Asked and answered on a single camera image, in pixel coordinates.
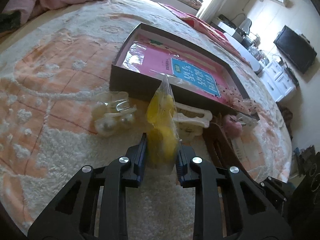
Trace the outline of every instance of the bed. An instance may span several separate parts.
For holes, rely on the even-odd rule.
[[[261,105],[259,125],[241,137],[252,149],[242,164],[253,179],[287,181],[292,145],[281,113],[253,70],[150,0],[105,0],[48,11],[0,44],[0,201],[18,228],[28,228],[85,164],[100,167],[125,154],[146,130],[147,102],[131,130],[97,136],[93,95],[108,91],[111,62],[129,33],[145,23],[178,35],[227,62]],[[191,142],[210,160],[202,137]],[[176,175],[147,170],[127,190],[129,239],[192,239],[193,189]]]

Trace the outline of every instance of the open box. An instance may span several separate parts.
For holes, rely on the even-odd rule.
[[[222,90],[235,89],[249,99],[232,68],[205,49],[164,30],[139,24],[113,60],[111,91],[150,101],[164,77],[176,102],[209,110],[213,115],[235,115]]]

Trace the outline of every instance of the dresser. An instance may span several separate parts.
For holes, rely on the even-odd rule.
[[[288,101],[297,91],[292,78],[275,61],[264,67],[258,76],[276,102]]]

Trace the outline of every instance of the drawer handle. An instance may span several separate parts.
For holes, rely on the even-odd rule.
[[[269,81],[267,81],[267,83],[268,83],[269,87],[271,88],[271,90],[273,91],[274,88],[269,84]]]

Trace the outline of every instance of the television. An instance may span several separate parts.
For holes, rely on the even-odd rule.
[[[303,74],[313,64],[317,56],[309,42],[288,26],[284,26],[274,44]]]

